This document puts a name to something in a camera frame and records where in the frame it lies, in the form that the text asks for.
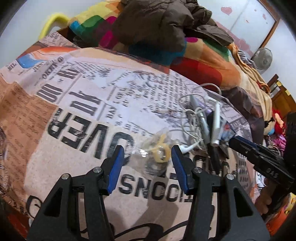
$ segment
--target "person's hand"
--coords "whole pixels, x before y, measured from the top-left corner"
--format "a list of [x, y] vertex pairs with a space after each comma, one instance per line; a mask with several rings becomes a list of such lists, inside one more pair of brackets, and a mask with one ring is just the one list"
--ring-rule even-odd
[[[262, 188], [260, 192], [260, 196], [256, 199], [255, 201], [255, 207], [257, 208], [258, 212], [260, 215], [266, 214], [268, 212], [268, 207], [267, 205], [271, 204], [271, 190], [268, 188], [269, 180], [266, 178], [264, 180], [266, 187]], [[288, 203], [289, 201], [289, 196], [286, 196], [285, 199], [283, 200], [283, 203], [279, 209], [279, 211]]]

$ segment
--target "newspaper print fabric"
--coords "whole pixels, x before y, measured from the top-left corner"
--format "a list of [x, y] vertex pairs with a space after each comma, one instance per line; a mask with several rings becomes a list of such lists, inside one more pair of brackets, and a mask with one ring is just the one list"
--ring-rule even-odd
[[[172, 164], [165, 175], [150, 180], [128, 162], [132, 147], [162, 128], [187, 143], [178, 99], [206, 91], [163, 66], [66, 42], [53, 33], [38, 42], [44, 48], [0, 69], [1, 195], [34, 217], [36, 206], [25, 210], [30, 195], [44, 201], [63, 173], [87, 173], [119, 144], [125, 166], [105, 198], [116, 240], [180, 240], [192, 196], [180, 189]], [[247, 121], [231, 105], [223, 103], [222, 114], [237, 134], [251, 138]], [[229, 163], [232, 170], [237, 163], [238, 180], [249, 192], [245, 157], [230, 150]]]

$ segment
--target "magenta dot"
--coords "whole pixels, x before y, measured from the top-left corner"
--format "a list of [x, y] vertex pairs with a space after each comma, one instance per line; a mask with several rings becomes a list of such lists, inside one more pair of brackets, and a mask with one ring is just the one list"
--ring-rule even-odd
[[189, 43], [196, 43], [198, 41], [198, 38], [194, 38], [194, 37], [188, 37], [188, 38], [185, 38], [185, 39]]

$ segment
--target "brown jacket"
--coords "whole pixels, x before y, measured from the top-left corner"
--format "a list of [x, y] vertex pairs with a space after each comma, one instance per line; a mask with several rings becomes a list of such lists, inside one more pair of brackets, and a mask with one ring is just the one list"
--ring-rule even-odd
[[218, 38], [225, 46], [233, 42], [211, 19], [212, 12], [199, 6], [196, 0], [122, 0], [121, 3], [126, 6], [112, 31], [125, 45], [141, 42], [161, 50], [181, 52], [185, 47], [184, 29], [190, 29], [192, 37], [216, 41]]

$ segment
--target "blue gripper pad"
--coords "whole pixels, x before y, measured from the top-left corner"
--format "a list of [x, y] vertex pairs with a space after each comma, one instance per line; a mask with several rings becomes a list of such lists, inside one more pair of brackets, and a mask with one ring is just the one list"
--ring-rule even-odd
[[107, 187], [107, 192], [109, 194], [116, 188], [116, 184], [119, 178], [119, 174], [124, 161], [124, 148], [118, 145], [115, 148], [113, 156], [110, 158], [109, 163], [113, 161], [113, 166], [111, 167], [111, 171], [109, 173], [109, 184]]
[[172, 147], [171, 154], [179, 185], [183, 192], [188, 195], [195, 184], [191, 172], [195, 168], [195, 165], [190, 158], [183, 156], [178, 145]]

